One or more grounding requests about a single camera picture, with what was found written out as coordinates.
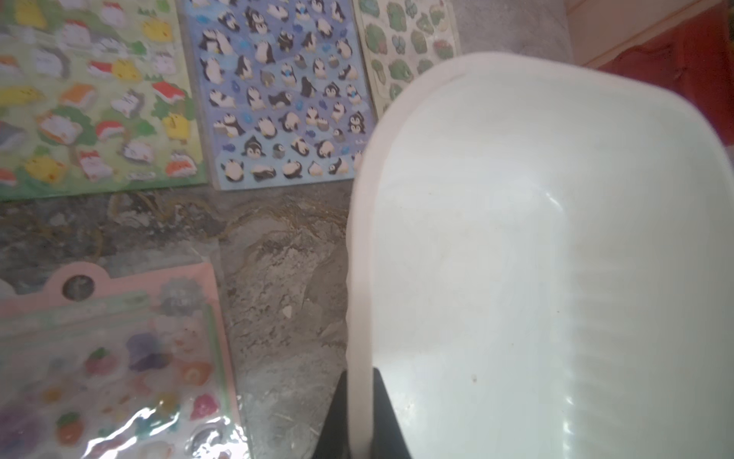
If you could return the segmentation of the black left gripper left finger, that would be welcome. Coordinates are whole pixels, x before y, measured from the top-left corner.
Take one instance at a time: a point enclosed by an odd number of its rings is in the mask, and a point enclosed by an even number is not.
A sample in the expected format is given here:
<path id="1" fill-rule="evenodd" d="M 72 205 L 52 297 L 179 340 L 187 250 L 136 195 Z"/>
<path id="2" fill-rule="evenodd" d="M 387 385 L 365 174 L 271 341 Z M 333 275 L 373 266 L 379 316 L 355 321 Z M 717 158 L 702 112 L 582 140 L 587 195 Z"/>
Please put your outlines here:
<path id="1" fill-rule="evenodd" d="M 347 459 L 350 457 L 347 389 L 347 371 L 343 371 L 336 384 L 332 402 L 318 436 L 312 455 L 313 459 Z"/>

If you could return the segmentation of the blue penguin sticker sheet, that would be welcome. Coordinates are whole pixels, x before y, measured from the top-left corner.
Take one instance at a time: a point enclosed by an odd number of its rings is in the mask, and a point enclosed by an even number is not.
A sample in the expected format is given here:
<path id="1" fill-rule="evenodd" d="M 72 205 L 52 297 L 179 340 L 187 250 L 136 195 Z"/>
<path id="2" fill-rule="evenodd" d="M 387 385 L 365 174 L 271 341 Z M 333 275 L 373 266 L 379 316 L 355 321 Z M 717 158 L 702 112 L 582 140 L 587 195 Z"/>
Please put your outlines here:
<path id="1" fill-rule="evenodd" d="M 348 1 L 189 1 L 221 191 L 353 179 L 376 118 Z"/>

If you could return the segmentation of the bonbon drop sticker sheet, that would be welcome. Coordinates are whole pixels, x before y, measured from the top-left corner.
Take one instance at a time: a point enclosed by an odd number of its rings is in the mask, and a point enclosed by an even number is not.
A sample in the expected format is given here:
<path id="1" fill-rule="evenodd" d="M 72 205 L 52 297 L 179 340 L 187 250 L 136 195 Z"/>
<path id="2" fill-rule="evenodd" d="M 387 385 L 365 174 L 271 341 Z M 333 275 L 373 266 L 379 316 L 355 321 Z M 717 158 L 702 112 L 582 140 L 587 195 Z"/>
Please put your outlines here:
<path id="1" fill-rule="evenodd" d="M 213 266 L 76 262 L 1 295 L 5 458 L 247 458 Z"/>

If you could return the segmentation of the green frog sticker sheet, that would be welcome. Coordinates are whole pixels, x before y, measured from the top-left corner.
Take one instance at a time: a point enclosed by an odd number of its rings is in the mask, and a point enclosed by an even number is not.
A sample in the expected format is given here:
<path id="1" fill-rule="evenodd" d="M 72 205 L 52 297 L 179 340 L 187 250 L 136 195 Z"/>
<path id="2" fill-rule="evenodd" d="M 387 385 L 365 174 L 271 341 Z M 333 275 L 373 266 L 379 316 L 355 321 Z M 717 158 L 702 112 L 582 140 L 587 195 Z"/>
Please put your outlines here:
<path id="1" fill-rule="evenodd" d="M 357 0 L 353 7 L 378 117 L 416 78 L 461 54 L 449 1 Z"/>

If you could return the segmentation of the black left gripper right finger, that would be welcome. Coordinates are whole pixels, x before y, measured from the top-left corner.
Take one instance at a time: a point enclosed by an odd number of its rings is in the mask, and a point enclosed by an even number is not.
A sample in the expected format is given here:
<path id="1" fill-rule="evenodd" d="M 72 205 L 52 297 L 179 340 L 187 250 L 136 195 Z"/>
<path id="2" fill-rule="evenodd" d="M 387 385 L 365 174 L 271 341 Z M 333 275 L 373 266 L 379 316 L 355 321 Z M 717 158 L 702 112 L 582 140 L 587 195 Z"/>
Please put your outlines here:
<path id="1" fill-rule="evenodd" d="M 371 457 L 373 459 L 411 459 L 403 433 L 389 398 L 384 380 L 377 368 L 374 378 L 374 433 Z"/>

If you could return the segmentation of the white plastic storage box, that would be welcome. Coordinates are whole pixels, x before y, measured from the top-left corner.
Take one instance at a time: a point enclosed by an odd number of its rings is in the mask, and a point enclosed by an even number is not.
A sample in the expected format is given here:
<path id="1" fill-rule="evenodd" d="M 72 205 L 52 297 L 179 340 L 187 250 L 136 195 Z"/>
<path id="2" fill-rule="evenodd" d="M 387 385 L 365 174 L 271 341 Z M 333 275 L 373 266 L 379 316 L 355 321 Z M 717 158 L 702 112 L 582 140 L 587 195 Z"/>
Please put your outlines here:
<path id="1" fill-rule="evenodd" d="M 350 451 L 729 458 L 733 170 L 655 86 L 465 55 L 399 95 L 348 222 Z"/>

